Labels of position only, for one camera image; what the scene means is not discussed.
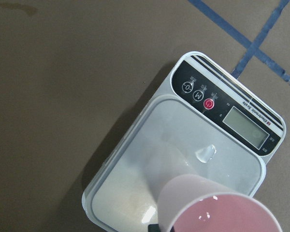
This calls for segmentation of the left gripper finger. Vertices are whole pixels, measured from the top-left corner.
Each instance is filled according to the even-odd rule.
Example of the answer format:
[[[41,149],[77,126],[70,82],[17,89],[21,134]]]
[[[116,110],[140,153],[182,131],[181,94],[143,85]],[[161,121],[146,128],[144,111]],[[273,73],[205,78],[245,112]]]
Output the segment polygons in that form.
[[[147,229],[148,229],[148,232],[160,232],[160,228],[158,224],[149,224]]]

